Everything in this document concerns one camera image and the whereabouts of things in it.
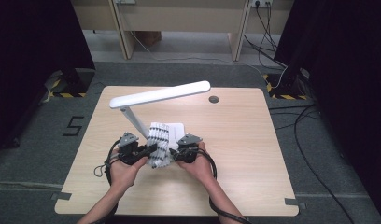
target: finger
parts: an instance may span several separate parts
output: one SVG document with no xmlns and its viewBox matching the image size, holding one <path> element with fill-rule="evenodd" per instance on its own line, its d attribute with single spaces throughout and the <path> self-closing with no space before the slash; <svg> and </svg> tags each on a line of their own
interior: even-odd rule
<svg viewBox="0 0 381 224">
<path fill-rule="evenodd" d="M 206 150 L 205 150 L 205 142 L 199 142 L 199 143 L 197 144 L 197 146 L 198 146 L 200 149 L 206 151 Z"/>
<path fill-rule="evenodd" d="M 177 161 L 176 164 L 178 164 L 179 167 L 183 168 L 184 164 L 186 164 L 184 161 Z"/>
<path fill-rule="evenodd" d="M 119 150 L 117 148 L 113 149 L 112 153 L 110 154 L 111 158 L 112 158 L 113 155 L 118 154 L 118 153 L 119 153 Z M 117 160 L 118 160 L 118 157 L 114 157 L 109 162 L 114 162 L 114 161 L 117 161 Z"/>
<path fill-rule="evenodd" d="M 133 166 L 137 169 L 140 169 L 143 165 L 147 163 L 148 157 L 143 157 L 139 161 L 137 161 Z"/>
</svg>

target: white desk lamp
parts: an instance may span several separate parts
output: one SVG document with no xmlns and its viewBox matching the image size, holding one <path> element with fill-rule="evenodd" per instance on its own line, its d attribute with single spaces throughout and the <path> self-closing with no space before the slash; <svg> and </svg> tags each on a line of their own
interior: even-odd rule
<svg viewBox="0 0 381 224">
<path fill-rule="evenodd" d="M 148 139 L 149 129 L 130 109 L 132 105 L 143 105 L 153 102 L 175 99 L 179 97 L 199 94 L 210 91 L 208 81 L 194 82 L 190 84 L 169 87 L 156 91 L 145 91 L 132 95 L 125 95 L 113 98 L 109 102 L 111 109 L 120 109 L 123 115 Z M 184 125 L 182 123 L 167 123 L 169 129 L 169 145 L 176 145 L 177 140 L 185 135 Z"/>
</svg>

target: human arm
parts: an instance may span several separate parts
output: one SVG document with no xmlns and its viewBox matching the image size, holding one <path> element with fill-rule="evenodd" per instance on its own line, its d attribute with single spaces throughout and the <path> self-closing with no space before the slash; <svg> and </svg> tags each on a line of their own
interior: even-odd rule
<svg viewBox="0 0 381 224">
<path fill-rule="evenodd" d="M 94 207 L 80 220 L 78 224 L 93 223 L 109 214 L 115 207 L 124 192 L 131 187 L 135 181 L 135 177 L 139 169 L 147 162 L 148 158 L 144 157 L 133 165 L 127 165 L 121 161 L 112 160 L 110 174 L 111 186 L 106 194 L 101 198 Z"/>
<path fill-rule="evenodd" d="M 200 142 L 199 148 L 205 153 L 205 143 Z M 240 211 L 233 204 L 231 199 L 226 195 L 225 191 L 220 186 L 217 179 L 214 178 L 211 172 L 211 164 L 206 157 L 198 154 L 196 160 L 193 163 L 185 163 L 184 161 L 178 161 L 177 164 L 190 173 L 195 179 L 197 179 L 207 191 L 213 204 L 220 210 L 226 213 L 233 214 L 235 216 L 244 218 Z M 222 224 L 238 224 L 237 221 L 218 214 L 219 221 Z"/>
</svg>

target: gray carpet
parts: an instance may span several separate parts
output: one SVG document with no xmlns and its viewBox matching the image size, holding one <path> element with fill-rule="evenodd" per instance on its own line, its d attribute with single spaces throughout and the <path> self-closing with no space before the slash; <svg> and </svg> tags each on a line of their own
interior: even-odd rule
<svg viewBox="0 0 381 224">
<path fill-rule="evenodd" d="M 256 70 L 244 65 L 95 63 L 96 74 L 84 98 L 51 98 L 41 105 L 20 136 L 20 147 L 0 150 L 0 224 L 74 223 L 79 216 L 54 212 L 51 199 L 64 184 L 105 86 L 175 86 L 208 80 L 213 87 L 261 88 L 269 108 L 311 105 L 313 100 L 271 99 Z M 274 70 L 261 68 L 263 73 Z M 271 110 L 289 177 L 301 212 L 296 217 L 252 217 L 253 223 L 349 223 L 345 213 L 307 167 L 293 123 L 303 108 Z M 337 196 L 355 223 L 381 223 L 352 167 L 341 157 L 318 108 L 297 125 L 305 157 Z M 71 118 L 72 125 L 67 128 Z M 216 223 L 215 218 L 125 217 L 126 223 Z"/>
</svg>

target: wooden table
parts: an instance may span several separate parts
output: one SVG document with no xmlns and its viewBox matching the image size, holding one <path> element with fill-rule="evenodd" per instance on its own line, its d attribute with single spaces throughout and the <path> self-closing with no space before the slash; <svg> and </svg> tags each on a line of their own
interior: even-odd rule
<svg viewBox="0 0 381 224">
<path fill-rule="evenodd" d="M 109 108 L 117 96 L 162 87 L 106 87 L 94 110 L 59 199 L 59 214 L 85 214 L 109 188 L 106 177 L 93 170 L 106 159 L 112 144 L 124 132 L 140 137 L 119 110 Z M 212 104 L 208 98 L 218 96 Z M 275 129 L 259 89 L 212 88 L 210 92 L 148 105 L 132 110 L 146 124 L 183 122 L 186 133 L 203 137 L 218 168 L 218 181 L 245 216 L 295 216 L 298 206 L 277 142 Z M 204 188 L 175 163 L 159 169 L 146 165 L 134 186 L 120 200 L 118 215 L 215 216 Z"/>
</svg>

